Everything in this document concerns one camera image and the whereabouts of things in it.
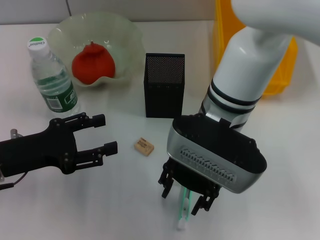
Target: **white table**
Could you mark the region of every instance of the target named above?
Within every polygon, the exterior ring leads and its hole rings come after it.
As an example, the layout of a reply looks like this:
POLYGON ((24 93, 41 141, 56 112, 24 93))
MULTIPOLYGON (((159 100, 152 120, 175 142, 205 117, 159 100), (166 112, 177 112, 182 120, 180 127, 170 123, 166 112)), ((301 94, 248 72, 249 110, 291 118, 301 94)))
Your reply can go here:
MULTIPOLYGON (((147 52, 184 53, 183 114, 198 112, 213 76, 212 21, 137 23, 147 52)), ((0 26, 0 141, 10 129, 44 130, 52 118, 33 84, 27 40, 47 36, 54 24, 0 26)), ((167 161, 171 119, 145 118, 143 73, 130 87, 77 88, 89 115, 106 126, 76 133, 79 150, 117 141, 119 153, 102 167, 63 175, 55 167, 30 172, 0 192, 1 240, 315 240, 320 237, 320 48, 298 39, 292 84, 262 99, 243 133, 256 139, 268 162, 260 180, 242 194, 225 189, 210 212, 175 230, 179 187, 166 200, 158 184, 167 161), (144 137, 149 157, 136 152, 144 137)), ((7 182, 19 176, 7 178, 7 182)), ((197 197, 192 199, 192 207, 197 197)))

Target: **yellow plastic container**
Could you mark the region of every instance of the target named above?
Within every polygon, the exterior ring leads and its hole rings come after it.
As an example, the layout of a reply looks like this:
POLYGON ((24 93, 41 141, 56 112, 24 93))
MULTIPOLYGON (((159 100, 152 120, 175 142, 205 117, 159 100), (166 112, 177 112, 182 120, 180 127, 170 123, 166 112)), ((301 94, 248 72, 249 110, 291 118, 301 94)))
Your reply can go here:
MULTIPOLYGON (((245 27, 234 14, 231 0, 215 0, 215 14, 217 21, 213 26, 214 71, 217 70, 231 37, 245 27)), ((298 45, 295 38, 292 38, 282 62, 263 93, 264 96, 280 94, 290 84, 297 55, 298 45)))

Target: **white bottle cap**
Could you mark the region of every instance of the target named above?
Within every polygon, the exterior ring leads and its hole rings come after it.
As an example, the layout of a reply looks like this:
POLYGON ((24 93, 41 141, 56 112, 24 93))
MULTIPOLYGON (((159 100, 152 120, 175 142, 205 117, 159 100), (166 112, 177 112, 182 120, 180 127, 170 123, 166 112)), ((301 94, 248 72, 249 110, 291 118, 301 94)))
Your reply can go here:
POLYGON ((28 41, 27 48, 31 58, 40 60, 50 53, 50 47, 44 37, 34 37, 28 41))

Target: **black stripe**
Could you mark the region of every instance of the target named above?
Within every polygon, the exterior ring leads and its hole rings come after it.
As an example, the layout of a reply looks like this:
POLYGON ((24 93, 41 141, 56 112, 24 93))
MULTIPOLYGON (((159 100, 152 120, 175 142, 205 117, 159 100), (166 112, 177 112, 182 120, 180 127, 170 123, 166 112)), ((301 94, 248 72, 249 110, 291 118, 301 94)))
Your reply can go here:
POLYGON ((236 99, 236 98, 233 98, 231 96, 228 96, 227 94, 223 93, 222 91, 220 91, 217 86, 215 85, 214 81, 211 81, 211 87, 212 87, 212 90, 217 94, 219 95, 221 98, 223 98, 224 100, 227 100, 228 102, 230 103, 233 103, 233 104, 237 104, 237 105, 241 105, 241 106, 251 106, 251 105, 255 105, 259 100, 260 98, 258 98, 257 100, 254 100, 254 101, 243 101, 243 100, 239 100, 239 99, 236 99))
POLYGON ((204 106, 204 102, 201 103, 201 111, 204 115, 206 115, 206 109, 205 109, 205 106, 204 106))
POLYGON ((241 124, 233 125, 231 128, 232 129, 239 129, 239 128, 243 127, 246 123, 247 123, 247 121, 245 121, 244 123, 241 123, 241 124))
POLYGON ((215 96, 213 96, 213 94, 210 91, 210 87, 208 88, 207 94, 209 96, 209 98, 211 99, 212 102, 214 102, 218 107, 220 107, 223 110, 226 110, 229 113, 233 113, 233 114, 247 114, 252 112, 255 107, 250 108, 250 109, 237 109, 231 106, 228 106, 222 102, 220 102, 218 99, 215 98, 215 96))

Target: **plastic bottle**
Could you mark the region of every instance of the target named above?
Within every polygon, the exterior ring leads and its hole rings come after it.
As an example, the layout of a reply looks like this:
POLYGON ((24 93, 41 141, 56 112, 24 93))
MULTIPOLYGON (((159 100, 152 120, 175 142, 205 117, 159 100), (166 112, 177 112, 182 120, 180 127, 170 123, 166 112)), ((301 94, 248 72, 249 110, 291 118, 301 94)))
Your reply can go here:
POLYGON ((70 76, 62 61, 50 51, 47 40, 34 37, 27 48, 34 83, 53 115, 66 118, 77 114, 80 104, 70 76))

